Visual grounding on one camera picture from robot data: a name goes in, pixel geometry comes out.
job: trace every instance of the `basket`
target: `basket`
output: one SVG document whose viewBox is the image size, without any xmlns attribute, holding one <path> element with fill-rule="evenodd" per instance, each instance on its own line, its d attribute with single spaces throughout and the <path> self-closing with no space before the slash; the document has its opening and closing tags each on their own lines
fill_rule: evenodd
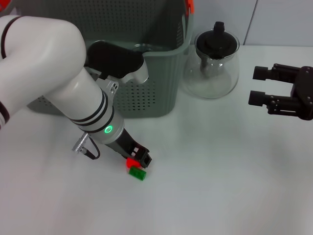
<svg viewBox="0 0 313 235">
<path fill-rule="evenodd" d="M 62 19 L 81 31 L 86 47 L 104 40 L 143 52 L 149 79 L 120 84 L 114 106 L 123 117 L 168 114 L 174 107 L 183 56 L 192 36 L 192 0 L 15 0 L 22 15 Z M 43 96 L 31 110 L 61 115 Z"/>
</svg>

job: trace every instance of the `glass teapot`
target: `glass teapot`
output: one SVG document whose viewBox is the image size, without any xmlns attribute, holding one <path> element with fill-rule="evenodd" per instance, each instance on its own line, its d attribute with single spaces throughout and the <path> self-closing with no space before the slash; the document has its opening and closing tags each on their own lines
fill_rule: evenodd
<svg viewBox="0 0 313 235">
<path fill-rule="evenodd" d="M 198 34 L 185 66 L 184 87 L 204 98 L 230 93 L 239 78 L 238 49 L 238 38 L 225 31 L 223 22 L 216 22 L 214 29 Z"/>
</svg>

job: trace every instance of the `teapot lid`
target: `teapot lid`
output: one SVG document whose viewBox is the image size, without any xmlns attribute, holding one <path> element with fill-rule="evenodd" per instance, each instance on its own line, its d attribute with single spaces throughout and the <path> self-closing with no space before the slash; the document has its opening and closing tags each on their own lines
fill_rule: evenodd
<svg viewBox="0 0 313 235">
<path fill-rule="evenodd" d="M 216 22 L 213 30 L 204 32 L 197 38 L 196 46 L 203 54 L 218 60 L 232 55 L 238 45 L 237 40 L 225 32 L 224 22 Z"/>
</svg>

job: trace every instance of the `white table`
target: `white table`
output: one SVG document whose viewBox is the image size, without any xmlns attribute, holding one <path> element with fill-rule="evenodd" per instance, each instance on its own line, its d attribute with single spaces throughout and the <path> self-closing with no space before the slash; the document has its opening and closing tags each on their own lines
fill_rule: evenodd
<svg viewBox="0 0 313 235">
<path fill-rule="evenodd" d="M 143 182 L 104 145 L 99 160 L 73 155 L 81 131 L 64 117 L 19 111 L 0 131 L 0 234 L 313 234 L 313 121 L 248 105 L 250 90 L 291 91 L 252 80 L 255 66 L 312 66 L 313 48 L 243 46 L 239 55 L 229 95 L 179 90 L 165 117 L 125 120 L 153 158 Z"/>
</svg>

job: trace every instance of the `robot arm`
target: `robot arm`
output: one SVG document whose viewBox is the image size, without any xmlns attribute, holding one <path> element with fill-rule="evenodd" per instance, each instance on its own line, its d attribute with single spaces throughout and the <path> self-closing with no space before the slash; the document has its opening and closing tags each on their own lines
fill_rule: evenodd
<svg viewBox="0 0 313 235">
<path fill-rule="evenodd" d="M 255 67 L 253 79 L 271 79 L 292 83 L 291 96 L 266 95 L 264 92 L 251 91 L 249 104 L 265 104 L 269 114 L 294 116 L 303 120 L 313 119 L 313 68 L 296 68 L 275 64 L 271 70 Z"/>
<path fill-rule="evenodd" d="M 131 138 L 114 110 L 118 83 L 108 82 L 109 90 L 103 91 L 85 70 L 85 42 L 77 27 L 62 20 L 5 16 L 0 18 L 0 35 L 0 127 L 44 95 L 85 132 L 74 151 L 86 154 L 84 142 L 93 137 L 142 167 L 149 165 L 149 151 Z M 144 82 L 144 62 L 138 71 L 130 71 L 124 80 Z"/>
</svg>

